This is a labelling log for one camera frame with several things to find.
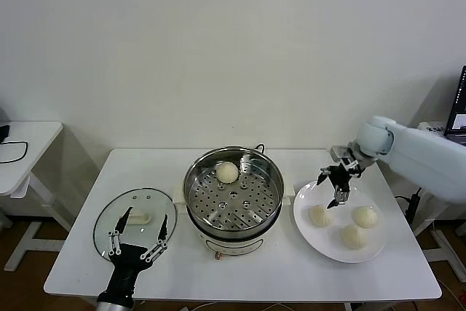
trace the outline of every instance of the stainless steel steamer basket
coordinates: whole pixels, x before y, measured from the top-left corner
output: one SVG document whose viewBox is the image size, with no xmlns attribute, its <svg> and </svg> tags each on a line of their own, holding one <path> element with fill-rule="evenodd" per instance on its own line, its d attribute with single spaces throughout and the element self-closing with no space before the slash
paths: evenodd
<svg viewBox="0 0 466 311">
<path fill-rule="evenodd" d="M 231 184 L 217 180 L 216 167 L 232 162 L 240 171 Z M 266 155 L 255 149 L 229 146 L 202 155 L 188 169 L 183 195 L 188 214 L 205 234 L 226 242 L 258 237 L 278 217 L 283 177 Z"/>
</svg>

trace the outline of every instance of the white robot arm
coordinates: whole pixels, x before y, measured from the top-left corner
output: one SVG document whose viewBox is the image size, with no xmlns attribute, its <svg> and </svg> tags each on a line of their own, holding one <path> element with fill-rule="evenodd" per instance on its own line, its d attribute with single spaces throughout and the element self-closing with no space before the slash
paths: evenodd
<svg viewBox="0 0 466 311">
<path fill-rule="evenodd" d="M 348 146 L 332 146 L 339 166 L 322 169 L 317 184 L 327 176 L 335 188 L 329 208 L 348 200 L 351 177 L 376 160 L 396 173 L 449 202 L 466 202 L 466 147 L 426 131 L 411 129 L 385 117 L 372 117 Z"/>
</svg>

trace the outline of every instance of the white table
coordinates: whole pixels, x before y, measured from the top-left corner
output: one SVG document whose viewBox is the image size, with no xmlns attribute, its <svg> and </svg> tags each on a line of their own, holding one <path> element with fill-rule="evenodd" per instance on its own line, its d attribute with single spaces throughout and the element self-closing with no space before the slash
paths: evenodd
<svg viewBox="0 0 466 311">
<path fill-rule="evenodd" d="M 170 194 L 206 150 L 116 149 L 103 166 L 47 278 L 50 294 L 95 297 L 113 266 L 94 248 L 95 220 L 127 190 L 154 187 Z M 295 190 L 332 163 L 324 150 L 266 150 Z M 168 250 L 139 274 L 135 299 L 241 302 L 361 302 L 435 299 L 440 287 L 377 166 L 363 175 L 384 213 L 387 242 L 373 260 L 345 264 L 310 247 L 285 207 L 258 251 L 216 261 L 189 217 L 178 215 Z"/>
<path fill-rule="evenodd" d="M 9 125 L 9 136 L 4 142 L 26 141 L 28 150 L 21 160 L 17 162 L 0 164 L 0 196 L 10 196 L 18 187 L 31 186 L 38 194 L 37 200 L 52 217 L 68 231 L 73 224 L 73 216 L 63 207 L 57 197 L 34 175 L 32 169 L 41 156 L 55 140 L 63 126 L 60 122 L 3 122 L 0 125 Z M 0 160 L 14 160 L 23 155 L 24 145 L 1 145 Z M 11 226 L 11 221 L 3 216 L 0 220 L 5 226 Z M 36 240 L 33 236 L 39 230 L 40 222 L 32 222 L 23 238 L 16 246 L 7 264 L 5 271 L 15 271 L 26 251 L 60 251 L 63 241 Z"/>
</svg>

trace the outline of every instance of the white steamer base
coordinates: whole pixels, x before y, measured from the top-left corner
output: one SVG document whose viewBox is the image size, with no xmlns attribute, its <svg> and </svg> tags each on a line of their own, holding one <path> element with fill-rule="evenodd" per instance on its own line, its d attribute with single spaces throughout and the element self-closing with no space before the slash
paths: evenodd
<svg viewBox="0 0 466 311">
<path fill-rule="evenodd" d="M 285 189 L 283 192 L 282 207 L 285 207 L 291 204 L 291 198 L 294 197 L 296 194 L 294 192 L 293 185 L 287 181 L 286 177 L 283 177 L 283 182 L 285 184 Z M 173 203 L 175 204 L 178 210 L 178 215 L 188 215 L 186 202 L 183 196 L 182 185 L 178 185 L 174 189 Z M 212 238 L 211 236 L 200 231 L 197 227 L 196 230 L 199 232 L 200 239 L 203 241 L 207 249 L 212 251 L 215 254 L 215 258 L 219 260 L 222 256 L 242 256 L 258 250 L 264 244 L 264 240 L 269 235 L 269 233 L 273 231 L 274 225 L 272 225 L 272 227 L 270 227 L 262 235 L 255 237 L 252 240 L 244 240 L 242 242 L 224 242 L 223 240 L 217 240 L 215 238 Z"/>
</svg>

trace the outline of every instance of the laptop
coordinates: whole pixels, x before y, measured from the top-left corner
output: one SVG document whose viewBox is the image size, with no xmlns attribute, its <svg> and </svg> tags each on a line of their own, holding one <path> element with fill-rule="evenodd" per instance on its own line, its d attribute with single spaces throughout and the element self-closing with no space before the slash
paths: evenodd
<svg viewBox="0 0 466 311">
<path fill-rule="evenodd" d="M 453 142 L 466 146 L 466 66 L 461 72 L 457 94 L 443 135 Z"/>
</svg>

